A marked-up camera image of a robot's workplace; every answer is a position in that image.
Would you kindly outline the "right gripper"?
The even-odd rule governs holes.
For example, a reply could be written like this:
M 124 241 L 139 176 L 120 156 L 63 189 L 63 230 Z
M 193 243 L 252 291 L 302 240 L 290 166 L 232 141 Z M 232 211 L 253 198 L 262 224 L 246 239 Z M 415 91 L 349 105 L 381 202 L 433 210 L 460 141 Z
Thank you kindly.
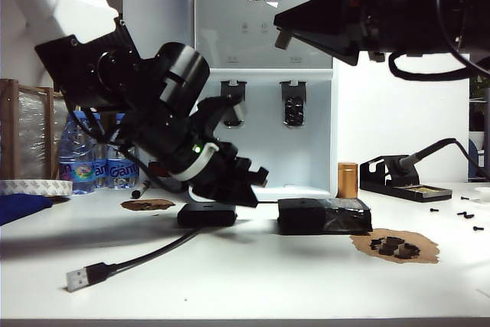
M 273 23 L 351 66 L 362 51 L 383 61 L 386 52 L 424 54 L 439 47 L 435 0 L 308 0 Z

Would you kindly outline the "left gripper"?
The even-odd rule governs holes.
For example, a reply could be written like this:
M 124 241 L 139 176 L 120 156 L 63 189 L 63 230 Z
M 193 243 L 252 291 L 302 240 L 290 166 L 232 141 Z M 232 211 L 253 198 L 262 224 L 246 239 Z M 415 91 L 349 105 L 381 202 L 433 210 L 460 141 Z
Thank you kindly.
M 174 153 L 174 180 L 177 193 L 191 189 L 193 195 L 244 207 L 256 207 L 251 185 L 265 187 L 268 170 L 251 171 L 251 160 L 238 155 L 229 142 L 194 142 Z

